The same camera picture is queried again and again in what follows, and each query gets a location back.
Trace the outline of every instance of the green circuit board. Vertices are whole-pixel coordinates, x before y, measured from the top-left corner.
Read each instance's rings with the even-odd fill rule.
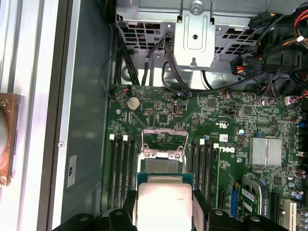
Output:
[[[114,85],[115,93],[122,92],[126,86]],[[130,97],[137,97],[140,106],[131,111],[127,106]],[[233,93],[232,97],[237,101],[249,102],[256,98],[254,93]],[[185,149],[187,168],[189,168],[192,140],[209,139],[216,148],[217,159],[211,162],[213,179],[210,188],[210,200],[213,207],[218,204],[218,190],[226,192],[225,209],[230,210],[231,190],[236,182],[244,176],[258,179],[267,185],[271,192],[276,192],[282,198],[288,195],[289,179],[296,185],[299,179],[294,179],[293,172],[296,166],[297,133],[296,125],[290,123],[293,116],[298,115],[299,109],[285,110],[278,105],[266,106],[264,102],[270,98],[264,97],[253,104],[236,104],[231,102],[225,92],[209,95],[177,96],[176,93],[166,91],[161,87],[132,86],[131,93],[123,93],[117,99],[109,102],[107,140],[104,162],[104,190],[107,195],[125,193],[123,188],[134,188],[135,178],[131,183],[122,183],[121,190],[114,192],[110,188],[115,187],[115,180],[110,182],[111,155],[113,146],[110,135],[129,135],[134,137],[132,152],[139,153],[141,150],[141,131],[143,129],[169,128],[177,131],[187,131],[188,143]],[[282,166],[281,167],[256,167],[248,164],[249,139],[250,137],[272,137],[282,139]],[[153,138],[155,141],[166,145],[174,142],[170,139]],[[131,157],[134,162],[137,156]],[[162,163],[166,168],[172,167],[169,163]],[[143,162],[141,171],[146,171],[148,166]],[[136,166],[130,165],[132,171]],[[119,176],[118,182],[124,182],[127,176]],[[107,206],[108,198],[103,196],[102,208],[110,208],[115,204]]]

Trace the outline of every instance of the white pci slot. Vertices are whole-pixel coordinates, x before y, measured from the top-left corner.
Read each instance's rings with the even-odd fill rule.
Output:
[[[289,231],[296,231],[296,202],[285,199],[283,203],[283,227]]]

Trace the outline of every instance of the heatsink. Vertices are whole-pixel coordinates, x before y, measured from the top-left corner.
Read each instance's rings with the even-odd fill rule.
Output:
[[[258,166],[281,166],[282,140],[273,138],[250,138],[249,164]]]

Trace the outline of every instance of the motherboard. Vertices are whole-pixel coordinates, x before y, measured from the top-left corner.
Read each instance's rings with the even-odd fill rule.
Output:
[[[251,92],[233,92],[235,103],[226,92],[113,91],[119,95],[109,102],[102,210],[123,205],[137,172],[193,173],[193,189],[238,220],[258,213],[283,226],[301,222],[292,223],[296,214],[285,209],[301,207],[298,108],[283,109],[271,97],[246,103],[257,97]]]

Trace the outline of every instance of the blue pcie slot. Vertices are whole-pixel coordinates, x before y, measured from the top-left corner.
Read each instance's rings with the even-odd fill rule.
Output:
[[[234,218],[236,218],[236,205],[237,205],[236,200],[237,200],[237,191],[235,189],[232,189],[230,213],[231,216],[233,216]]]

